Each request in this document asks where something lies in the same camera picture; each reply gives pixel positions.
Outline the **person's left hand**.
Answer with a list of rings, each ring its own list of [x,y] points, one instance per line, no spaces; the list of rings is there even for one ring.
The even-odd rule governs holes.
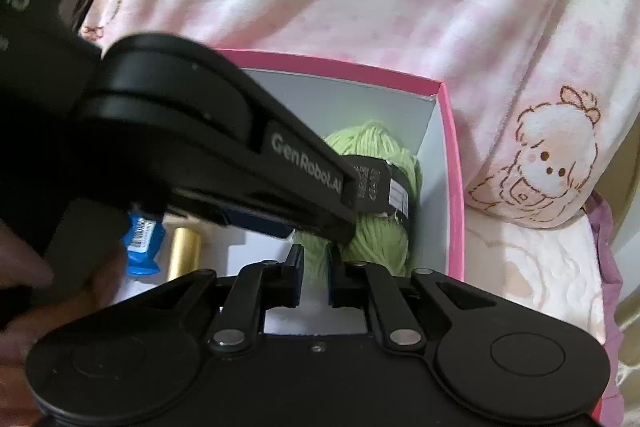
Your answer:
[[[73,297],[33,309],[11,321],[1,334],[1,366],[22,366],[32,345],[44,334],[109,305],[119,290],[126,263],[125,248],[118,244]],[[40,291],[52,282],[53,272],[47,262],[9,228],[2,227],[1,287],[26,286]]]

